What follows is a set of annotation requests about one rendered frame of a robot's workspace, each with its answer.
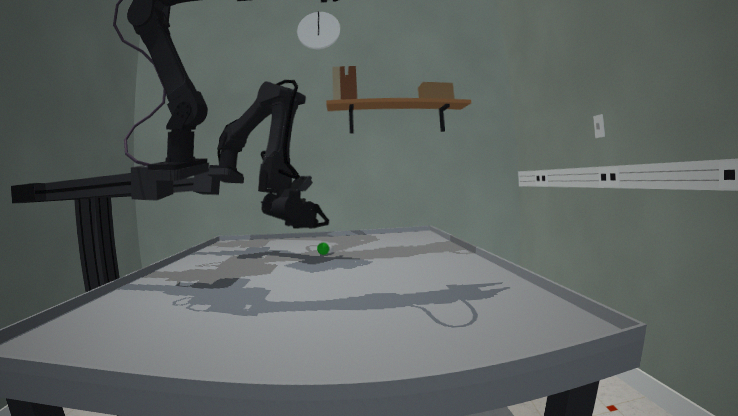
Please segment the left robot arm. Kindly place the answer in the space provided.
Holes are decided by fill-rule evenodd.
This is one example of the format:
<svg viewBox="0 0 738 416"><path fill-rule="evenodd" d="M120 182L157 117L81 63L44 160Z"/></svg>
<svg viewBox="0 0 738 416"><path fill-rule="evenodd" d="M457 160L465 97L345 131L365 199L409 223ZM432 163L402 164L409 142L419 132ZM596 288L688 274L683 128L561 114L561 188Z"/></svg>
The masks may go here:
<svg viewBox="0 0 738 416"><path fill-rule="evenodd" d="M223 131L217 147L217 150L222 150L219 165L209 166L209 168L229 168L243 176L236 168L238 152L241 152L242 148L245 147L246 139L251 131L272 114L268 145L263 157L263 164L260 166L258 191L276 191L276 196L273 193L268 193L264 197L261 201L261 210L264 214L279 219L297 219L300 217L303 211L303 203L300 199L301 191L306 191L313 183L311 176L301 176L307 179L297 190L293 190L290 189L292 178L280 172L284 170L291 173L291 169L284 164L284 150L287 147L287 161L290 163L290 139L294 116L298 105L305 104L306 101L305 95L301 93L297 95L296 93L295 102L292 106L293 100L290 100L292 93L293 90L290 88L280 87L277 84L273 85L273 83L267 81L264 82L259 88L258 99L237 121L229 124ZM268 103L269 105L267 105ZM288 130L290 117L290 128Z"/></svg>

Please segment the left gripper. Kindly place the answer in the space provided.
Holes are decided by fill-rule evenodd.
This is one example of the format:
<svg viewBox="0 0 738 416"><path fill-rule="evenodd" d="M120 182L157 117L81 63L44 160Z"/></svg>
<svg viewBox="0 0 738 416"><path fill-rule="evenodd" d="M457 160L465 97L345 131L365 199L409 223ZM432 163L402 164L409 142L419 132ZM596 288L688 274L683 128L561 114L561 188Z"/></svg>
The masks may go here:
<svg viewBox="0 0 738 416"><path fill-rule="evenodd" d="M307 179L306 177L299 176L298 179L295 179L292 182L292 187L290 189L299 188L306 179ZM301 201L303 203L303 211L298 219L282 219L281 218L282 220L285 220L286 226L293 226L293 228L317 228L317 227L329 225L329 219L325 216L325 214L323 213L323 211L321 210L318 204L314 204L313 202L310 202L310 201L305 202L306 199L304 198L302 198ZM318 223L318 220L316 219L317 213L325 220L325 222ZM292 221L292 223L289 223L287 221Z"/></svg>

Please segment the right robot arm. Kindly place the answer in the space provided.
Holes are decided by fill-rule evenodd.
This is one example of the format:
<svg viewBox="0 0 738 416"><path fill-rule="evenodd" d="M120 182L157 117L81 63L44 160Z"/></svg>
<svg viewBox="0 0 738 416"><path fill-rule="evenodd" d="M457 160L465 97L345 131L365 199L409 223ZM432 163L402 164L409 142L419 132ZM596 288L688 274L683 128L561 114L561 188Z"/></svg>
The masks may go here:
<svg viewBox="0 0 738 416"><path fill-rule="evenodd" d="M168 21L171 6L199 0L160 1L133 0L127 18L151 55L172 114L166 125L166 129L173 129L168 132L166 162L148 164L148 170L178 170L207 163L207 159L193 157L194 131L191 129L196 130L206 119L208 108L185 71L171 39Z"/></svg>

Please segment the grey table edge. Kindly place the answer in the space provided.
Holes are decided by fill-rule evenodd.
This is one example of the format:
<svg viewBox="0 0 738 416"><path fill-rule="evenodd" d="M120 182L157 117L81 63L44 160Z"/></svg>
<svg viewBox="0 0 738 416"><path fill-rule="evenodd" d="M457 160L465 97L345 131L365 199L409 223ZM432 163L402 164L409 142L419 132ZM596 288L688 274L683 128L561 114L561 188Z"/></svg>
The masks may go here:
<svg viewBox="0 0 738 416"><path fill-rule="evenodd" d="M368 380L326 382L229 380L122 370L8 355L0 355L0 371L141 390L209 397L293 401L347 400L416 394L488 382L555 366L645 339L647 324L449 233L436 229L433 226L415 226L348 231L217 236L6 326L0 329L0 343L219 240L326 237L428 230L553 293L621 330L524 356L476 366L419 375Z"/></svg>

